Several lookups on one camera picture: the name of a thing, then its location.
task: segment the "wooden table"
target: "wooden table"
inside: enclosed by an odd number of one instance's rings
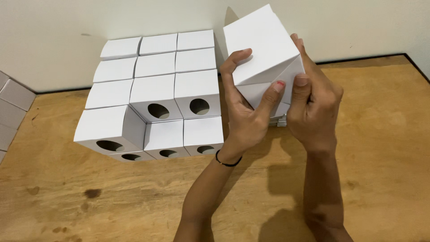
[[[345,89],[337,160],[347,230],[356,241],[429,241],[429,84],[404,56],[321,67]],[[172,241],[212,156],[121,163],[73,143],[88,92],[39,95],[27,113],[0,165],[1,242]],[[313,241],[304,168],[288,128],[271,127],[227,184],[215,241]]]

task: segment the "hand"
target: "hand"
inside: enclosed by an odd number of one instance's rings
[[[291,39],[300,51],[306,74],[299,74],[294,79],[287,113],[288,127],[306,151],[333,152],[337,143],[336,120],[344,91],[309,58],[303,39],[299,39],[297,34],[292,34]]]
[[[252,49],[235,51],[220,68],[230,119],[230,134],[224,144],[231,144],[234,149],[242,153],[258,144],[266,135],[270,112],[280,101],[285,89],[284,82],[274,82],[264,93],[258,108],[252,109],[234,86],[232,75],[237,63],[248,58],[251,53]]]

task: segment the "circular hole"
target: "circular hole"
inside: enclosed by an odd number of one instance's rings
[[[212,146],[200,146],[199,148],[197,148],[197,152],[199,152],[200,154],[215,154],[215,148]]]
[[[135,154],[124,154],[121,156],[122,158],[129,160],[129,161],[141,161],[142,157],[140,155]]]
[[[169,111],[166,109],[166,107],[158,103],[151,103],[150,105],[148,105],[148,112],[152,116],[160,119],[165,119],[169,117]]]
[[[197,115],[205,115],[209,112],[209,103],[201,98],[196,98],[190,102],[190,109]]]
[[[96,144],[102,148],[110,151],[123,151],[125,150],[124,146],[120,143],[110,141],[110,140],[99,140]]]
[[[177,157],[179,154],[174,150],[164,149],[160,151],[160,155],[164,157],[174,158],[174,157]]]

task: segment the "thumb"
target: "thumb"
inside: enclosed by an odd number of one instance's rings
[[[311,94],[311,85],[310,77],[305,73],[300,73],[294,78],[290,113],[303,115]]]
[[[272,109],[279,103],[281,97],[284,94],[285,90],[285,82],[283,81],[275,81],[270,87],[264,92],[263,97],[261,98],[260,105],[258,105],[255,110],[258,115],[262,115],[270,118],[270,113]]]

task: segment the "white wall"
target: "white wall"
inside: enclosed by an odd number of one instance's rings
[[[39,92],[89,87],[108,39],[211,28],[226,58],[227,7],[267,3],[316,61],[406,52],[430,77],[429,0],[0,0],[0,70]]]

